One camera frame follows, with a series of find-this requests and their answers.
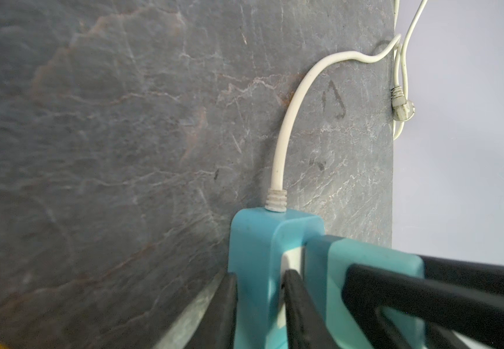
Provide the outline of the teal power strip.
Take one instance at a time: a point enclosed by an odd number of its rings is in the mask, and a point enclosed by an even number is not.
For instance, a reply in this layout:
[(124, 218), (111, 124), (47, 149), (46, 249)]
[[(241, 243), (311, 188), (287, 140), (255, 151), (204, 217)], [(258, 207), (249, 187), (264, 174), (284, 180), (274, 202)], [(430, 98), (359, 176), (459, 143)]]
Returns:
[(292, 209), (234, 216), (228, 271), (237, 276), (236, 348), (287, 348), (283, 275), (302, 271), (304, 245), (324, 233), (321, 217)]

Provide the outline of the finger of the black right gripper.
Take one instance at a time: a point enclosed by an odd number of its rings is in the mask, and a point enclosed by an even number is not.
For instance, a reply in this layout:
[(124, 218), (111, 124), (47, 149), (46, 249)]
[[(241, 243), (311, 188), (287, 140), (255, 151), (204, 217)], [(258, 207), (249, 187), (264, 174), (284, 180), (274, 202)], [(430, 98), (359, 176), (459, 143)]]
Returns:
[(504, 296), (504, 266), (421, 256), (425, 278)]
[(383, 315), (383, 308), (504, 348), (504, 296), (501, 295), (353, 265), (345, 274), (342, 299), (374, 348), (410, 346)]

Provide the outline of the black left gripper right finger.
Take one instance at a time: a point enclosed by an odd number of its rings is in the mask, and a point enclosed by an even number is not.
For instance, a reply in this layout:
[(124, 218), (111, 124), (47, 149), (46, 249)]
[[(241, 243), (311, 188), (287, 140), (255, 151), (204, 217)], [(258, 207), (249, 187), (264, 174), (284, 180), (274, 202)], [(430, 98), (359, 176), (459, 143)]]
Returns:
[(339, 348), (304, 286), (297, 270), (283, 275), (288, 347), (291, 349)]

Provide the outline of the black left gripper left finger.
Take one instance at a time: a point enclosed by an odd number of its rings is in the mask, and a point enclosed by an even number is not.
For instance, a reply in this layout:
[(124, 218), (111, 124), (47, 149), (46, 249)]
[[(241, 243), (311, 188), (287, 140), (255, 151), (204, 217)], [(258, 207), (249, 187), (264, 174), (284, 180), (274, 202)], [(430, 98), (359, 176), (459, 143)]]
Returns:
[(233, 349), (237, 319), (237, 276), (226, 273), (185, 348)]

